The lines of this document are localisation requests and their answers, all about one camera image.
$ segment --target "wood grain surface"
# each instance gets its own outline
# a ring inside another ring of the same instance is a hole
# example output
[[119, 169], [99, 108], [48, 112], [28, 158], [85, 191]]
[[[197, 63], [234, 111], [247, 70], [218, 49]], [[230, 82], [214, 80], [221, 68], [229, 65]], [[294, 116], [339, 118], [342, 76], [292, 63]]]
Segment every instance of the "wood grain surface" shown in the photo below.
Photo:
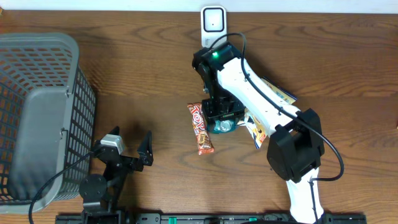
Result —
[[[368, 223], [398, 220], [398, 16], [229, 13], [228, 31], [248, 38], [248, 62], [313, 108], [343, 155], [346, 172], [320, 183], [331, 212], [364, 213]], [[154, 165], [127, 178], [120, 204], [164, 213], [288, 210], [286, 184], [245, 128], [213, 134], [216, 152], [198, 156], [187, 103], [208, 96], [192, 69], [200, 15], [184, 12], [4, 11], [0, 32], [64, 32], [80, 47], [80, 65], [96, 90], [95, 138], [115, 125], [135, 155], [153, 132]], [[231, 38], [241, 46], [241, 40]], [[92, 162], [92, 172], [104, 165]], [[320, 176], [338, 173], [326, 149]], [[82, 200], [54, 202], [34, 214], [54, 223], [80, 213]], [[0, 223], [27, 223], [0, 215]]]

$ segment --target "snack package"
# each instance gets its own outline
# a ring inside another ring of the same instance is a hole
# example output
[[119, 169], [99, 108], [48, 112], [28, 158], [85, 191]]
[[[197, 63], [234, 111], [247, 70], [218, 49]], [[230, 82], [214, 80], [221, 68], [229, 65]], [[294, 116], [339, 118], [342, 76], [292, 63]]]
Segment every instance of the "snack package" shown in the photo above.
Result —
[[197, 137], [198, 154], [214, 152], [214, 147], [206, 130], [205, 118], [201, 113], [201, 103], [190, 103], [188, 104], [188, 109], [192, 114], [192, 126]]
[[[286, 101], [289, 104], [294, 103], [297, 100], [297, 97], [293, 94], [289, 93], [288, 91], [282, 89], [281, 87], [275, 85], [270, 80], [262, 77], [261, 80], [271, 88], [272, 91], [276, 93], [280, 98]], [[261, 122], [248, 110], [245, 109], [244, 111], [244, 118], [242, 121], [239, 121], [237, 126], [246, 126], [248, 129], [251, 137], [254, 140], [254, 145], [256, 149], [261, 147], [262, 142], [267, 137], [268, 133], [266, 133], [265, 128], [261, 124]]]

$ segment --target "cable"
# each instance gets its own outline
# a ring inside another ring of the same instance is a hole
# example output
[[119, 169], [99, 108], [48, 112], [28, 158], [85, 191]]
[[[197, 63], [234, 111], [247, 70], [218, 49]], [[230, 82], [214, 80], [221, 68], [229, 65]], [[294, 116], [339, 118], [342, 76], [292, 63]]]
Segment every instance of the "cable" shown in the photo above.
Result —
[[340, 153], [338, 152], [338, 150], [336, 149], [336, 147], [326, 138], [324, 137], [324, 135], [320, 134], [318, 131], [316, 131], [315, 129], [313, 129], [309, 124], [307, 124], [306, 122], [298, 119], [297, 117], [295, 117], [294, 115], [286, 112], [283, 107], [280, 107], [279, 105], [277, 105], [276, 103], [274, 103], [267, 95], [265, 95], [257, 86], [256, 84], [253, 83], [253, 81], [250, 79], [250, 74], [248, 74], [246, 72], [246, 69], [244, 68], [244, 54], [246, 52], [246, 37], [243, 33], [239, 32], [239, 33], [229, 33], [229, 34], [225, 34], [222, 35], [221, 37], [217, 38], [212, 45], [210, 46], [210, 49], [213, 48], [213, 46], [217, 43], [217, 41], [221, 40], [223, 37], [229, 36], [229, 35], [240, 35], [243, 39], [243, 48], [242, 48], [242, 56], [241, 56], [241, 67], [242, 67], [242, 72], [244, 74], [244, 77], [246, 78], [246, 80], [250, 83], [250, 85], [264, 98], [268, 101], [268, 103], [270, 103], [274, 108], [276, 108], [280, 113], [286, 115], [288, 118], [294, 120], [295, 122], [297, 122], [298, 124], [302, 125], [304, 128], [307, 128], [309, 131], [313, 132], [314, 134], [316, 134], [317, 136], [319, 136], [329, 147], [330, 149], [335, 153], [338, 162], [340, 163], [340, 173], [335, 176], [335, 177], [316, 177], [316, 178], [311, 178], [309, 181], [310, 184], [310, 188], [311, 188], [311, 196], [312, 196], [312, 203], [313, 203], [313, 210], [315, 213], [315, 220], [318, 223], [318, 215], [317, 215], [317, 210], [315, 208], [315, 195], [313, 192], [313, 182], [314, 181], [335, 181], [340, 179], [341, 176], [343, 176], [344, 173], [344, 162], [343, 162], [343, 158], [341, 158]]
[[33, 212], [33, 206], [35, 202], [39, 199], [40, 195], [42, 194], [43, 190], [49, 186], [57, 177], [61, 176], [62, 174], [66, 173], [66, 171], [70, 170], [72, 167], [75, 167], [77, 164], [79, 164], [81, 161], [84, 161], [89, 157], [94, 151], [90, 151], [87, 154], [85, 154], [82, 158], [68, 166], [66, 169], [61, 170], [58, 174], [55, 174], [53, 177], [51, 177], [44, 185], [39, 189], [39, 191], [36, 193], [35, 197], [32, 199], [29, 207], [29, 223], [34, 224], [33, 222], [33, 217], [32, 217], [32, 212]]

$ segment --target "basket bottom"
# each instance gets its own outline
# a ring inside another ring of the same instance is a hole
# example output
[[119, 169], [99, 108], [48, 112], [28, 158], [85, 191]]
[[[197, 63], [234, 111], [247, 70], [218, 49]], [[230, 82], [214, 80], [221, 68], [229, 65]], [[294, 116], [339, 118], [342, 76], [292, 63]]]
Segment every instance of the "basket bottom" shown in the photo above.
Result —
[[14, 200], [31, 200], [55, 175], [67, 100], [65, 92], [64, 87], [46, 87], [27, 96], [10, 169], [9, 191]]

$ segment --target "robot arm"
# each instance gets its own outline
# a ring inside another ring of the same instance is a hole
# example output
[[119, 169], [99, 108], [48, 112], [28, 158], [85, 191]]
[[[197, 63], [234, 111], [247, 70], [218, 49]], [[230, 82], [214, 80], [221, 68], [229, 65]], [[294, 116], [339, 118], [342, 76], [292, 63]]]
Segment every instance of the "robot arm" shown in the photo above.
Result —
[[[274, 103], [319, 133], [322, 132], [319, 117], [313, 110], [302, 113], [297, 107], [286, 103], [252, 71], [246, 59], [244, 64], [252, 82]], [[240, 52], [229, 42], [216, 49], [205, 48], [194, 54], [193, 67], [201, 75], [205, 89], [209, 90], [211, 96], [202, 102], [208, 127], [212, 127], [214, 118], [239, 119], [236, 115], [241, 113], [236, 112], [236, 104], [241, 103], [247, 107], [270, 136], [267, 159], [273, 170], [287, 181], [291, 215], [298, 222], [314, 223], [316, 220], [308, 181], [318, 175], [320, 156], [324, 153], [323, 141], [281, 114], [252, 87], [242, 72]], [[317, 215], [321, 217], [323, 209], [316, 182], [313, 190]]]

